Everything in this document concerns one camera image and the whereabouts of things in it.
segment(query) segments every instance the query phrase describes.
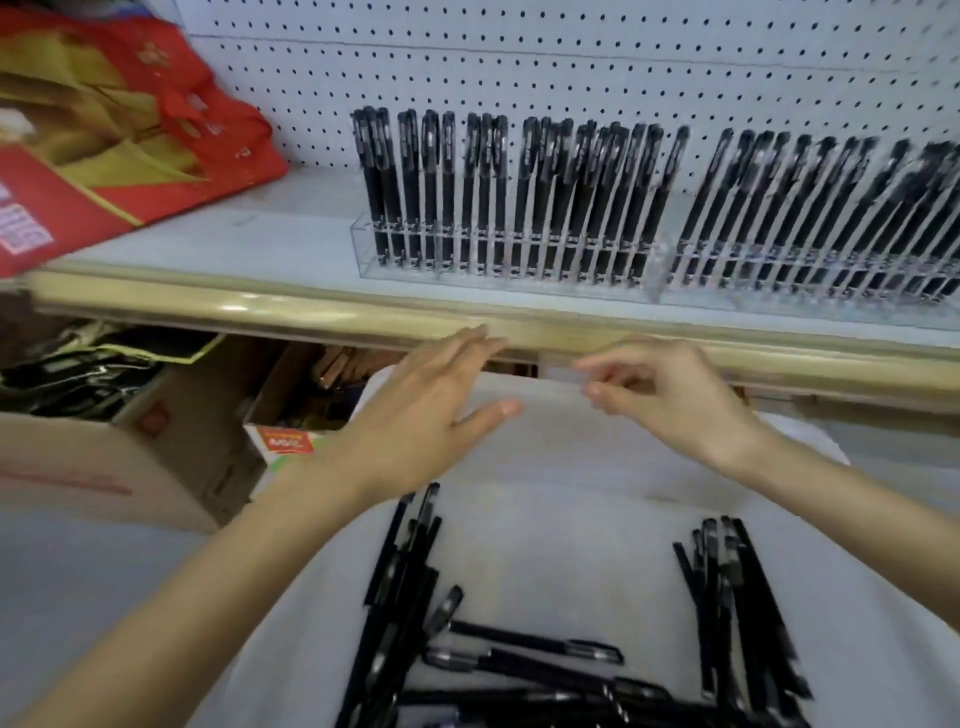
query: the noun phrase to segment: fingernail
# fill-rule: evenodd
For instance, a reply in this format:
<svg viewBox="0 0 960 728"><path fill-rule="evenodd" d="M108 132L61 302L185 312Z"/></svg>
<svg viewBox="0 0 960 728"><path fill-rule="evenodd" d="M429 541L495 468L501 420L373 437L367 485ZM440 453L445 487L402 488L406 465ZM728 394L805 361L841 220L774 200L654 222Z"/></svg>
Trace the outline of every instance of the fingernail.
<svg viewBox="0 0 960 728"><path fill-rule="evenodd" d="M520 404L519 400L505 400L500 403L500 412L503 413L504 417L518 415L522 409L523 405Z"/></svg>

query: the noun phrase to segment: forearm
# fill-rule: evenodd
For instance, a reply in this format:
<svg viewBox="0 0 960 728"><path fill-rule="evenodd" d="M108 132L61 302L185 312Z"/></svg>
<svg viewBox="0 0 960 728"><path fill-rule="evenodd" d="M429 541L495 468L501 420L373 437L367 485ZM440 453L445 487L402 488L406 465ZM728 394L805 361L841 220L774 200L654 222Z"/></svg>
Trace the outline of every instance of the forearm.
<svg viewBox="0 0 960 728"><path fill-rule="evenodd" d="M960 628L960 522L776 432L736 479L779 504Z"/></svg>
<svg viewBox="0 0 960 728"><path fill-rule="evenodd" d="M367 505L325 463L292 466L104 637L21 725L184 725L297 574Z"/></svg>

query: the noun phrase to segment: store shelf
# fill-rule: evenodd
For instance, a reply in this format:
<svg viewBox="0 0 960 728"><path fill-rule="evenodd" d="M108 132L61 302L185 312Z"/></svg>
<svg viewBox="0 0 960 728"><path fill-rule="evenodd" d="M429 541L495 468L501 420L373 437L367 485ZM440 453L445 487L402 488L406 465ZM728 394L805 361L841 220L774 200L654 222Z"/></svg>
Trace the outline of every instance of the store shelf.
<svg viewBox="0 0 960 728"><path fill-rule="evenodd" d="M289 338L409 343L486 322L527 352L633 333L697 341L734 380L791 391L960 400L960 332L361 279L352 173L285 179L26 277L40 306Z"/></svg>

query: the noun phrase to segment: finger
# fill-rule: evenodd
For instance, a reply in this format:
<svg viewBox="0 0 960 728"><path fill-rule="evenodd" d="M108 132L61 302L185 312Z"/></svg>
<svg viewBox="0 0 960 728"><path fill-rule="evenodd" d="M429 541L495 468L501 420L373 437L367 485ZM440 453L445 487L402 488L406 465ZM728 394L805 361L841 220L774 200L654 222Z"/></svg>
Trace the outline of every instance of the finger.
<svg viewBox="0 0 960 728"><path fill-rule="evenodd" d="M458 452L465 454L483 438L523 411L519 400L488 402L475 409L453 426L453 438Z"/></svg>
<svg viewBox="0 0 960 728"><path fill-rule="evenodd" d="M575 360L572 366L577 370L593 369L607 364L644 364L656 367L663 352L669 346L669 341L649 337L623 341L601 349L599 352L582 356Z"/></svg>
<svg viewBox="0 0 960 728"><path fill-rule="evenodd" d="M661 407L656 397L639 395L623 387L614 387L593 381L584 387L590 403L603 409L609 415L623 415L646 425L657 416Z"/></svg>
<svg viewBox="0 0 960 728"><path fill-rule="evenodd" d="M401 363L404 369L417 369L424 364L432 362L443 365L456 355L465 342L482 339L486 335L487 328L485 326L461 328L456 333L446 336L443 339L420 344L408 353Z"/></svg>
<svg viewBox="0 0 960 728"><path fill-rule="evenodd" d="M457 358L464 347L477 341L484 341L488 332L486 324L474 328L461 328L452 336L447 336L437 342L437 349L431 360L439 366L449 364Z"/></svg>
<svg viewBox="0 0 960 728"><path fill-rule="evenodd" d="M465 344L450 362L450 369L462 380L472 384L490 358L502 352L509 344L510 341L504 338L471 341Z"/></svg>

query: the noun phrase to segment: right hand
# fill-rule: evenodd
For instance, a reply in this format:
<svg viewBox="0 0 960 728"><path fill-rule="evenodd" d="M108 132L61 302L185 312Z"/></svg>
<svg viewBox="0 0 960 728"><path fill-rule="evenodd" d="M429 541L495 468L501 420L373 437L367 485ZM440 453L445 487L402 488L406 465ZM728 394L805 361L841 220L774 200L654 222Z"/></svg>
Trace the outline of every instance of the right hand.
<svg viewBox="0 0 960 728"><path fill-rule="evenodd" d="M772 429L684 341L628 339L573 363L594 407L645 427L670 448L735 477Z"/></svg>

